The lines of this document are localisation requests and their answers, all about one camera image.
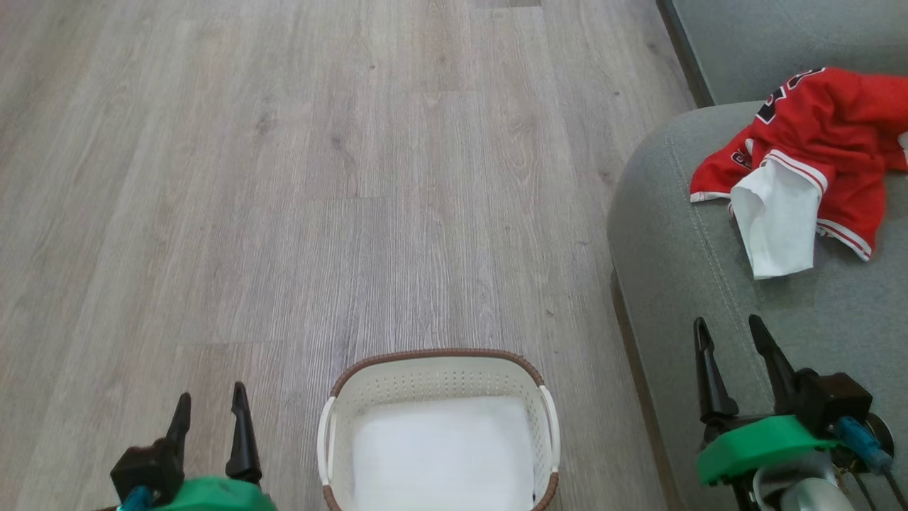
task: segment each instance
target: white laundry basket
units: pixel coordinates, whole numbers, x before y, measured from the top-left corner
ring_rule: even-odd
[[[317,451],[331,511],[541,511],[558,486],[558,415],[522,357],[397,353],[338,379]]]

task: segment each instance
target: gray couch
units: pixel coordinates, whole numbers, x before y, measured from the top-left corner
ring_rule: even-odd
[[[687,71],[702,75],[711,101],[760,101],[703,108],[657,130],[627,164],[613,199],[607,232],[617,279],[671,476],[688,509],[735,509],[730,489],[701,487],[696,477],[703,434],[697,316],[706,318],[743,414],[768,413],[773,404],[750,314],[764,319],[795,368],[845,371],[868,388],[896,439],[896,479],[908,487],[908,455],[898,453],[908,446],[908,178],[887,178],[886,218],[869,263],[822,238],[813,269],[759,282],[724,202],[688,202],[696,167],[749,124],[789,75],[822,65],[908,75],[908,1],[834,3],[676,0],[666,20],[683,24],[674,27],[684,40],[679,52],[696,56]],[[880,478],[865,481],[879,509],[896,508]],[[866,508],[851,487],[855,507]]]

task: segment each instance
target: red and white shirt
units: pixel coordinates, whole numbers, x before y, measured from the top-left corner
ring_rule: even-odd
[[[736,217],[748,213],[743,219],[747,225],[738,218],[748,255],[748,245],[756,244],[783,259],[790,256],[783,254],[786,247],[797,243],[791,233],[774,240],[772,231],[803,221],[815,208],[816,230],[839,239],[866,261],[883,221],[887,169],[908,172],[908,78],[824,67],[795,75],[776,89],[754,122],[697,168],[691,202],[731,198]],[[791,175],[801,179],[793,181]],[[792,189],[802,185],[810,188]],[[789,204],[793,199],[807,204]],[[810,205],[812,200],[819,204]],[[767,214],[769,208],[777,211]],[[813,265],[813,227],[810,261],[804,261],[805,247],[800,246],[802,254],[795,257],[800,263],[794,266]]]

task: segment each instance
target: stitching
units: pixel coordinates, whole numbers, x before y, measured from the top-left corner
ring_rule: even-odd
[[[675,174],[675,181],[678,185],[678,189],[681,190],[682,193],[684,193],[684,180],[681,178],[681,172],[679,170],[681,165],[678,163],[673,136],[668,135],[666,137],[665,146],[672,159],[671,167],[673,174]],[[725,276],[725,271],[722,269],[722,265],[718,264],[716,249],[713,247],[713,242],[709,239],[709,234],[706,232],[706,229],[703,228],[703,218],[700,216],[700,212],[697,211],[696,208],[692,205],[687,208],[687,214],[688,216],[690,216],[691,222],[694,224],[696,237],[699,238],[700,245],[703,247],[703,251],[706,253],[706,261],[707,263],[709,263],[709,268],[713,272],[713,278],[716,280],[716,283],[719,284],[719,291],[722,294],[722,301],[725,302],[725,308],[728,309],[728,314],[732,317],[732,323],[735,325],[735,330],[738,333],[738,336],[736,337],[738,344],[744,347],[745,353],[751,354],[754,349],[750,345],[750,343],[747,343],[745,341],[745,336],[742,332],[742,326],[745,323],[744,315],[741,314],[741,309],[740,307],[738,307],[735,296],[731,292],[731,286],[728,284],[728,279]],[[718,266],[719,268],[718,273],[716,272],[716,266]],[[772,394],[769,393],[769,389],[766,387],[766,378],[757,369],[753,354],[747,356],[746,359],[750,362],[750,368],[752,371],[754,371],[754,376],[756,376],[756,381],[758,385],[760,385],[760,390],[763,392],[764,397],[772,402],[773,399],[770,397]]]

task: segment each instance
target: blue wire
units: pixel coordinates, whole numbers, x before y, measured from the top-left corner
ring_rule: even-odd
[[[842,417],[835,423],[833,431],[864,461],[872,473],[879,476],[892,470],[893,457],[883,451],[880,442],[853,418]]]
[[[152,508],[152,491],[148,486],[137,486],[129,492],[120,511],[148,511]]]

